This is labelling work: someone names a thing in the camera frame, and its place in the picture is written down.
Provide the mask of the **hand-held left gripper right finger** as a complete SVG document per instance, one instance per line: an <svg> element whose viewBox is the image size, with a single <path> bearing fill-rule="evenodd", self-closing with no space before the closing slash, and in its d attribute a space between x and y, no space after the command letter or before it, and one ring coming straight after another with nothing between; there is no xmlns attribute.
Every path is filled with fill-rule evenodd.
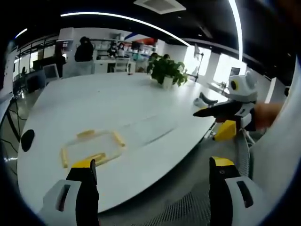
<svg viewBox="0 0 301 226"><path fill-rule="evenodd" d="M210 225L259 226L270 205L264 192L226 158L209 160Z"/></svg>

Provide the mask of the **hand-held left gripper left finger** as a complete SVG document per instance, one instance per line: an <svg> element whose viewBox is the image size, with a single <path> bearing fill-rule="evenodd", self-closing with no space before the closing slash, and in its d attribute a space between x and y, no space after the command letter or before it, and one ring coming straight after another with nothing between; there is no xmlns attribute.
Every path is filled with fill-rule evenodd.
<svg viewBox="0 0 301 226"><path fill-rule="evenodd" d="M40 219L47 226L98 226L95 159L74 164L43 198Z"/></svg>

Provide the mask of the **person's right hand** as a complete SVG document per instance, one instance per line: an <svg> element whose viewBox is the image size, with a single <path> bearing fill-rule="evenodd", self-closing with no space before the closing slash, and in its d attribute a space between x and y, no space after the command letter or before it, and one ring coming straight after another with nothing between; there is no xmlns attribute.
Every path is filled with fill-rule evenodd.
<svg viewBox="0 0 301 226"><path fill-rule="evenodd" d="M283 105L284 103L256 103L254 106L256 130L271 127Z"/></svg>

